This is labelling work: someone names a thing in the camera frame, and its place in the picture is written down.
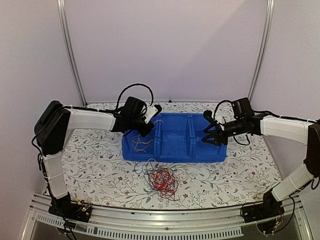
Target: floral tablecloth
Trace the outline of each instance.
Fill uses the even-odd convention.
[[[163,113],[203,113],[216,103],[160,103]],[[114,103],[90,104],[91,108],[114,109]],[[233,118],[230,105],[218,113]],[[149,185],[139,169],[143,162],[122,157],[121,133],[104,130],[75,130],[63,157],[65,183],[73,200],[95,205],[135,209],[203,209],[239,205],[261,200],[263,193],[281,180],[275,161],[260,136],[249,136],[242,146],[232,138],[227,158],[220,163],[164,164],[179,179],[176,201],[149,193]],[[246,143],[244,136],[238,141]]]

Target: blue container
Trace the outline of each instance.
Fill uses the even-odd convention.
[[[153,130],[147,137],[139,137],[143,143],[151,140],[148,147],[133,142],[139,135],[137,131],[122,138],[125,160],[146,162],[153,158],[164,163],[217,163],[226,159],[226,145],[201,141],[206,136],[203,130],[209,125],[202,114],[160,113],[151,121],[156,122]]]
[[[193,141],[188,113],[161,113],[157,134],[157,161],[192,162]]]
[[[207,134],[204,129],[209,125],[203,114],[190,114],[192,132],[194,133],[193,162],[195,163],[217,163],[223,162],[227,157],[227,146],[216,146],[201,139]]]
[[[154,123],[158,120],[158,117],[153,117],[151,121]],[[155,123],[154,128],[151,132],[145,136],[139,137],[140,142],[150,144],[147,146],[146,144],[135,144],[138,140],[136,137],[139,136],[137,131],[132,131],[127,136],[122,138],[122,155],[125,160],[131,161],[148,161],[149,159],[157,159],[157,148],[156,148],[156,141],[157,134],[158,134],[158,124],[159,122]]]

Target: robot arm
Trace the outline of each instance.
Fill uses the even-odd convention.
[[[220,123],[211,111],[203,113],[204,118],[210,122],[204,130],[208,135],[202,139],[203,142],[220,146],[228,143],[228,137],[249,133],[281,137],[307,145],[303,163],[281,183],[266,192],[262,204],[242,208],[245,222],[283,214],[282,200],[320,176],[320,124],[302,119],[295,120],[293,117],[280,117],[269,111],[255,115],[256,112],[252,110],[247,98],[230,103],[236,119],[234,121]]]
[[[40,151],[39,165],[52,198],[49,212],[83,222],[90,218],[88,205],[82,202],[78,206],[71,202],[64,180],[61,158],[73,130],[98,129],[122,133],[136,130],[144,137],[154,127],[151,118],[161,110],[159,105],[147,107],[134,97],[129,97],[124,106],[116,110],[63,106],[52,101],[34,127],[34,139]]]

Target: white wall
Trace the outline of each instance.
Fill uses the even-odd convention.
[[[320,118],[320,2],[275,1],[266,55],[253,98],[257,110],[283,116]],[[286,177],[306,157],[306,147],[267,138],[277,165]],[[314,239],[320,236],[320,188],[300,193]]]
[[[137,82],[150,85],[160,101],[219,101],[248,94],[266,0],[65,4],[88,102],[114,101],[124,87]],[[139,87],[129,94],[150,98]]]
[[[51,100],[80,104],[54,0],[0,1],[0,239],[18,239],[44,180],[33,128]]]

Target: metal frame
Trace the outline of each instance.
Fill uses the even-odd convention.
[[[296,194],[293,198],[300,235],[303,240],[312,240],[299,196]],[[62,228],[62,218],[48,213],[50,204],[49,197],[34,194],[22,240],[30,240],[36,221]],[[285,215],[290,215],[293,211],[292,200],[285,199],[283,207]],[[198,240],[229,239],[242,236],[241,227],[256,224],[245,223],[240,216],[240,209],[241,206],[199,210],[138,210],[93,206],[89,223],[75,222],[74,232],[113,240],[191,240],[193,237]]]
[[[73,51],[72,44],[71,44],[70,32],[69,32],[69,27],[68,27],[68,22],[67,22],[65,0],[57,0],[57,4],[58,4],[58,10],[59,10],[59,16],[60,16],[60,22],[61,22],[61,28],[62,28],[62,34],[63,34],[63,38],[64,38],[64,43],[65,43],[65,48],[66,48],[66,52],[67,52],[67,55],[69,58],[75,87],[76,87],[76,90],[79,94],[81,104],[83,106],[86,106],[87,100],[86,100],[84,89],[81,84],[81,80],[80,80],[80,76],[79,76],[79,72],[78,72],[78,68],[77,68],[77,64],[76,64],[76,59],[75,59],[74,51]]]
[[[256,65],[255,65],[251,86],[248,93],[248,98],[250,102],[252,101],[255,94],[255,90],[257,87],[262,64],[263,64],[265,53],[266,53],[267,43],[268,43],[270,29],[271,29],[272,17],[274,14],[274,5],[275,5],[274,0],[268,0],[266,5],[266,14],[264,19],[264,28],[263,28],[261,45],[260,45],[260,51],[259,51]]]

